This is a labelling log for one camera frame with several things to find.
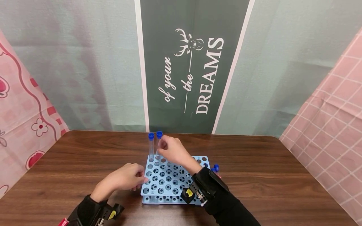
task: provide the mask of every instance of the hand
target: hand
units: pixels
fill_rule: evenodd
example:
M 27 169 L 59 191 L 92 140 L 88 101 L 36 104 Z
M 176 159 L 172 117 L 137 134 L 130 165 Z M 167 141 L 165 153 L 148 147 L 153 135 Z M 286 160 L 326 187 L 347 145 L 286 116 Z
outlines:
M 183 166 L 191 175 L 202 169 L 178 138 L 163 135 L 158 143 L 158 152 L 173 164 Z
M 108 199 L 115 190 L 133 189 L 135 191 L 147 181 L 148 178 L 144 177 L 143 166 L 127 163 L 99 182 L 90 197 L 100 202 Z

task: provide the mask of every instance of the red strap tag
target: red strap tag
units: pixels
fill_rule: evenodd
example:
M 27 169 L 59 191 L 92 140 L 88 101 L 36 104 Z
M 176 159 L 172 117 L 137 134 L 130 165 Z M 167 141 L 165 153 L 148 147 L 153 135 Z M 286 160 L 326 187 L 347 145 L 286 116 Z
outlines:
M 67 226 L 68 223 L 69 223 L 69 221 L 68 221 L 66 218 L 64 218 L 64 219 L 58 224 L 58 226 Z

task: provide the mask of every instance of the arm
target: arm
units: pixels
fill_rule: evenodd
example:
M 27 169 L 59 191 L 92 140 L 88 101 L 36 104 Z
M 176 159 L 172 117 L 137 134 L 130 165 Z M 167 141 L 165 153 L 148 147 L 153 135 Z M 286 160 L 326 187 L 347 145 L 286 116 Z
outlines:
M 208 200 L 204 208 L 220 226 L 260 226 L 253 215 L 230 192 L 224 191 L 209 176 L 209 169 L 200 164 L 187 152 L 178 138 L 163 136 L 158 144 L 159 153 L 168 161 L 183 166 L 191 175 L 199 173 L 208 184 L 214 185 L 215 197 Z
M 144 177 L 143 166 L 127 163 L 97 184 L 92 194 L 87 195 L 68 217 L 69 224 L 66 224 L 66 221 L 64 223 L 63 220 L 59 225 L 78 226 L 81 223 L 81 226 L 94 226 L 114 191 L 129 189 L 135 191 L 147 181 L 148 179 Z

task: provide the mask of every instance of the person's left hand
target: person's left hand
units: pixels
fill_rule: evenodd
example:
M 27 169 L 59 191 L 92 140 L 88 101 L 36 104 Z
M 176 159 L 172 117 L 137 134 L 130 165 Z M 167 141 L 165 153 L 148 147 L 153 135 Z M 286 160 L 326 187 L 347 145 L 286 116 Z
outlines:
M 100 202 L 108 199 L 115 190 L 136 190 L 146 183 L 148 178 L 144 177 L 144 167 L 134 163 L 127 163 L 116 171 L 110 173 L 99 182 L 90 197 Z

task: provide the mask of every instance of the white stripe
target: white stripe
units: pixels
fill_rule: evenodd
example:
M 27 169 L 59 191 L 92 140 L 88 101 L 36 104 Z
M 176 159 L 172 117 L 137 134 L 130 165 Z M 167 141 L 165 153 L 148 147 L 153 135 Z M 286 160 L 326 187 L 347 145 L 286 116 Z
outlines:
M 185 110 L 184 110 L 184 114 L 186 113 L 186 103 L 187 103 L 187 94 L 188 94 L 189 92 L 187 92 L 186 93 L 186 100 L 185 100 Z
M 144 65 L 143 33 L 142 33 L 142 17 L 141 17 L 141 1 L 140 0 L 135 0 L 135 8 L 136 8 L 139 62 L 141 64 L 144 119 L 145 119 L 145 125 L 146 125 L 146 132 L 149 133 L 150 132 L 150 122 L 149 122 L 149 118 L 148 118 L 146 68 Z
M 234 59 L 233 59 L 232 64 L 231 64 L 229 76 L 228 76 L 227 81 L 226 81 L 226 85 L 225 85 L 223 97 L 221 98 L 219 110 L 218 110 L 218 113 L 217 113 L 217 115 L 216 115 L 216 119 L 215 119 L 215 123 L 214 123 L 214 128 L 212 129 L 212 133 L 211 133 L 211 134 L 215 134 L 216 127 L 218 126 L 218 122 L 219 122 L 219 119 L 220 119 L 221 111 L 223 110 L 223 106 L 224 106 L 224 103 L 225 103 L 225 99 L 226 99 L 226 96 L 227 96 L 227 92 L 228 92 L 229 87 L 230 87 L 232 75 L 234 74 L 235 66 L 236 66 L 237 60 L 238 60 L 238 58 L 239 58 L 239 53 L 240 53 L 240 50 L 241 50 L 241 45 L 243 44 L 245 32 L 246 32 L 246 29 L 247 29 L 247 26 L 248 26 L 248 22 L 249 22 L 249 19 L 250 19 L 251 11 L 252 11 L 253 6 L 254 6 L 254 2 L 255 2 L 255 0 L 250 0 L 249 6 L 248 6 L 248 9 L 247 9 L 247 13 L 245 14 L 243 27 L 242 27 L 242 29 L 241 29 L 241 33 L 240 33 L 240 37 L 239 37 L 239 42 L 237 43 L 237 46 L 236 46 L 236 51 L 235 51 Z
M 191 56 L 190 56 L 190 66 L 189 66 L 189 73 L 191 71 L 191 61 L 192 61 L 192 51 L 191 51 Z

